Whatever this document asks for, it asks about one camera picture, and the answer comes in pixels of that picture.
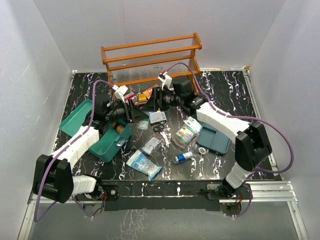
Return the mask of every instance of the white bracket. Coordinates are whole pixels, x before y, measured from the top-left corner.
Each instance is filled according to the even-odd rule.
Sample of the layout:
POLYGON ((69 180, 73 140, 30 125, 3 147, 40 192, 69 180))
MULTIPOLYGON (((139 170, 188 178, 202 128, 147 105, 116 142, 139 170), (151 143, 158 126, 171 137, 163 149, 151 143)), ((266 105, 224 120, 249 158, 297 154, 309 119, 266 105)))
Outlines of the white bracket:
POLYGON ((121 99, 122 102, 125 102, 124 95, 128 91, 127 86, 126 85, 122 85, 122 86, 118 87, 117 85, 113 85, 112 89, 115 90, 115 92, 114 92, 115 97, 117 99, 121 99))
POLYGON ((164 86, 167 86, 167 88, 170 88, 172 78, 167 74, 167 72, 164 72, 162 74, 164 76, 164 79, 158 76, 158 79, 162 82, 161 89, 164 89, 164 86))

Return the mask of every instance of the white wall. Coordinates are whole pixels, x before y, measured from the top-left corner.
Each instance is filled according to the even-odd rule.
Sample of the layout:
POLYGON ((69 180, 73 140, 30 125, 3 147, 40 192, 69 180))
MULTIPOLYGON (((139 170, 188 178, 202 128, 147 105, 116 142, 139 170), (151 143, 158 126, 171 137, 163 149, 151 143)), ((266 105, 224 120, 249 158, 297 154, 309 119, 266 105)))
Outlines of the white wall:
MULTIPOLYGON (((279 126, 295 162, 282 176, 292 182, 311 240, 319 239, 320 2, 287 0, 250 68, 262 117, 279 126)), ((270 132, 279 168, 288 164, 283 140, 270 132)))
POLYGON ((0 238, 16 239, 36 159, 49 154, 71 70, 32 0, 0 7, 0 238))
POLYGON ((189 35, 201 68, 251 65, 284 0, 34 0, 72 70, 106 71, 100 47, 189 35))

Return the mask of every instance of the gray floor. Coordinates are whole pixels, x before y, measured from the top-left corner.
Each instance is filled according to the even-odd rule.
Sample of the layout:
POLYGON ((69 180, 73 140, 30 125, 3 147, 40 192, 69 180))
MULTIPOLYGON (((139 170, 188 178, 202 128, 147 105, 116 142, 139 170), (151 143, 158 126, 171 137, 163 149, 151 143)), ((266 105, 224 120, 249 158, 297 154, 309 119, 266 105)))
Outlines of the gray floor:
MULTIPOLYGON (((41 204, 40 212, 47 206, 41 204)), ((201 209, 121 210, 103 212, 91 221, 75 203, 56 204, 33 223, 29 240, 298 239, 286 202, 253 202, 236 220, 221 214, 201 209)))

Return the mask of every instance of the bottle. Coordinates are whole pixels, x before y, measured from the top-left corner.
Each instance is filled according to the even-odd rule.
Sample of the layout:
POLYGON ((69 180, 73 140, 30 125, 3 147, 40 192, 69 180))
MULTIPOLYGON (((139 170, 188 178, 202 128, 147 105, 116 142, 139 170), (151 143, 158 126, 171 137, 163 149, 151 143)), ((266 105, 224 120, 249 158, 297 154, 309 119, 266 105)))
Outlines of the bottle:
POLYGON ((191 151, 188 151, 186 153, 180 154, 178 156, 175 156, 172 160, 172 162, 174 164, 178 164, 181 161, 187 160, 187 159, 191 159, 193 157, 193 153, 191 151))
POLYGON ((122 133, 122 131, 125 129, 125 126, 116 122, 112 123, 112 127, 118 134, 122 133))

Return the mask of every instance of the green container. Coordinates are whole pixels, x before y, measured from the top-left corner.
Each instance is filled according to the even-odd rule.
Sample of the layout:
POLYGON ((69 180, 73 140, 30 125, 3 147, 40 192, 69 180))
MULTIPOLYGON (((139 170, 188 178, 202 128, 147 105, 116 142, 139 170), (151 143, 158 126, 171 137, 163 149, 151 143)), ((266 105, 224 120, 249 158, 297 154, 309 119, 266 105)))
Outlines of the green container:
MULTIPOLYGON (((87 113, 92 109, 92 101, 84 100, 74 111, 66 117, 59 125, 59 129, 64 133, 74 136, 85 121, 87 113)), ((122 145, 130 138, 130 125, 122 120, 116 121, 125 128, 121 133, 117 133, 112 127, 112 122, 109 123, 109 130, 104 136, 89 148, 89 152, 100 158, 102 161, 108 163, 121 149, 122 145)))

